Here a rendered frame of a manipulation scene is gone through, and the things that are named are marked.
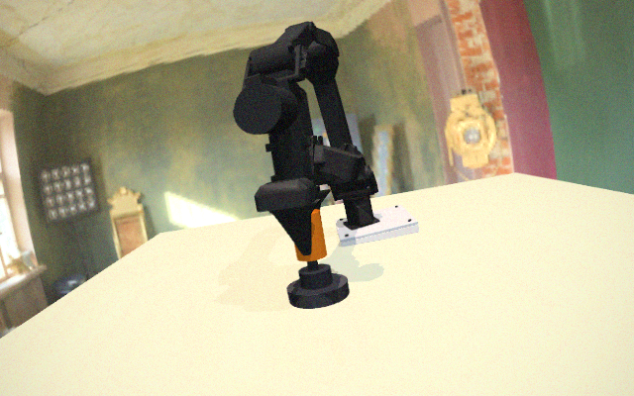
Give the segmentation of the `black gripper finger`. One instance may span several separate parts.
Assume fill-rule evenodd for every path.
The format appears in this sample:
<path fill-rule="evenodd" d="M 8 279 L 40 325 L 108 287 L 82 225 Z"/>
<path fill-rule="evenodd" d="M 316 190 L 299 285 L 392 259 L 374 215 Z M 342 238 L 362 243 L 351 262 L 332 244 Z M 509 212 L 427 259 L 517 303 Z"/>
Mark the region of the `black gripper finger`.
<path fill-rule="evenodd" d="M 312 252 L 311 214 L 321 199 L 311 205 L 269 211 L 279 222 L 302 255 Z"/>
<path fill-rule="evenodd" d="M 316 198 L 317 199 L 321 199 L 319 204 L 316 206 L 315 209 L 320 210 L 321 209 L 321 203 L 323 202 L 323 200 L 326 198 L 326 196 L 330 193 L 331 189 L 327 189 L 327 190 L 320 190 L 318 193 L 316 193 Z"/>

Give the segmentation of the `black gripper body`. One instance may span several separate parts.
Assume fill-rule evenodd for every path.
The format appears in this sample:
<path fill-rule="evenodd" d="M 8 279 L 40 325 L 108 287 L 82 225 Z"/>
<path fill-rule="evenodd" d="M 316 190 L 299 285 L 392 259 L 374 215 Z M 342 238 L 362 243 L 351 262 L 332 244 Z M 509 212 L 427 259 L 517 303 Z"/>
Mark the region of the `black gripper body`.
<path fill-rule="evenodd" d="M 257 212 L 311 205 L 320 191 L 318 185 L 335 183 L 334 175 L 317 169 L 315 175 L 304 175 L 304 157 L 311 136 L 313 129 L 268 136 L 265 150 L 271 151 L 274 175 L 254 195 Z"/>

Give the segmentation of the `dark grey stepped round pedestal with shaft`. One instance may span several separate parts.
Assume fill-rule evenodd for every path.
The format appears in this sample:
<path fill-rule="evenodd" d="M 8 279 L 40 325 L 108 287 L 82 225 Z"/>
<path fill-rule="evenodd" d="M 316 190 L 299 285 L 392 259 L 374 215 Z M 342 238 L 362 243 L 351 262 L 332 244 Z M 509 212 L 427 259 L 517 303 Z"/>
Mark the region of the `dark grey stepped round pedestal with shaft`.
<path fill-rule="evenodd" d="M 332 273 L 329 264 L 318 260 L 306 261 L 307 266 L 297 270 L 299 278 L 286 287 L 291 306 L 300 309 L 317 309 L 336 305 L 350 295 L 348 278 Z"/>

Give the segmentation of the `orange knob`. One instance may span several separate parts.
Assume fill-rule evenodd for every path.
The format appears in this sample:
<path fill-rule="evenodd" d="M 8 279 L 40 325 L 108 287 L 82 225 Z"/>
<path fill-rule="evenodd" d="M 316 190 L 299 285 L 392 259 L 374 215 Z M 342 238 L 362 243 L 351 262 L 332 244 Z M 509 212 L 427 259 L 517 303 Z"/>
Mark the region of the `orange knob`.
<path fill-rule="evenodd" d="M 296 259 L 298 261 L 314 261 L 327 256 L 320 210 L 314 209 L 311 214 L 312 252 L 310 255 L 302 255 L 294 244 Z"/>

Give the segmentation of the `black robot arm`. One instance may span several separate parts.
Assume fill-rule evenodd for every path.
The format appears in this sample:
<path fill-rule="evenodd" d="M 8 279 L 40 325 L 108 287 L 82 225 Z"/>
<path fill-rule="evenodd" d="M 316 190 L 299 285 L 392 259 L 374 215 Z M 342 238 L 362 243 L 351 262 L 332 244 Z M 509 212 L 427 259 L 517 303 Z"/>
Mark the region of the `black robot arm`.
<path fill-rule="evenodd" d="M 339 56 L 332 35 L 313 21 L 285 28 L 274 44 L 251 51 L 233 115 L 247 134 L 272 136 L 312 129 L 307 93 L 297 84 L 308 79 L 330 147 L 323 145 L 322 136 L 317 144 L 316 136 L 310 137 L 304 175 L 315 175 L 315 169 L 334 175 L 330 186 L 334 200 L 343 200 L 348 220 L 343 224 L 354 231 L 380 223 L 370 202 L 378 188 L 373 171 L 352 143 L 335 79 Z"/>

